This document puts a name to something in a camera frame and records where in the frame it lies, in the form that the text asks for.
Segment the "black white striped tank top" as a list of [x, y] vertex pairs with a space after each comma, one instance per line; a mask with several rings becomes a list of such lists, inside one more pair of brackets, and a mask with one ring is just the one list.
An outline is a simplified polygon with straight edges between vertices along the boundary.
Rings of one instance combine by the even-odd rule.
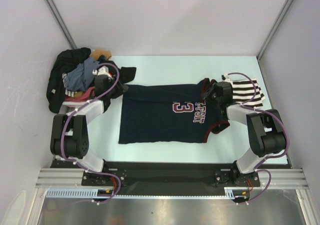
[[232, 98], [233, 102], [237, 104], [244, 104], [251, 108], [263, 107], [263, 101], [266, 98], [259, 86], [257, 79], [251, 79], [254, 85], [249, 79], [233, 80], [232, 86]]

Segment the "navy maroon garment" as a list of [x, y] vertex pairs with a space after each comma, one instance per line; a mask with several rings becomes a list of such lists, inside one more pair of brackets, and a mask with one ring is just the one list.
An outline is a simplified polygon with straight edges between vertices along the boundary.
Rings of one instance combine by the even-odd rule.
[[129, 85], [122, 97], [119, 144], [206, 143], [230, 126], [202, 95], [215, 80], [197, 84]]

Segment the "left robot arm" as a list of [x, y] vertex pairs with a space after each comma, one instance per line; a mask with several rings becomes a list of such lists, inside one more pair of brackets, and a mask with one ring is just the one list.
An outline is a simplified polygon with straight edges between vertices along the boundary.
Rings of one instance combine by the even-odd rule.
[[100, 185], [110, 181], [111, 173], [104, 169], [104, 160], [90, 150], [88, 124], [107, 111], [112, 99], [122, 96], [128, 86], [117, 75], [97, 75], [94, 80], [95, 97], [67, 114], [53, 118], [50, 152], [93, 173]]

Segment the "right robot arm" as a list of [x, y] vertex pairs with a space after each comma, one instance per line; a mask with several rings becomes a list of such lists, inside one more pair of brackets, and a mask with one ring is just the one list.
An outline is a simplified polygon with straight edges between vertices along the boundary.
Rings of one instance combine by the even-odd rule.
[[242, 186], [249, 174], [257, 170], [268, 159], [285, 156], [290, 146], [288, 132], [276, 109], [261, 110], [233, 101], [232, 84], [214, 82], [202, 95], [210, 105], [218, 107], [227, 120], [236, 121], [247, 127], [249, 149], [235, 161], [236, 170], [230, 173], [231, 181]]

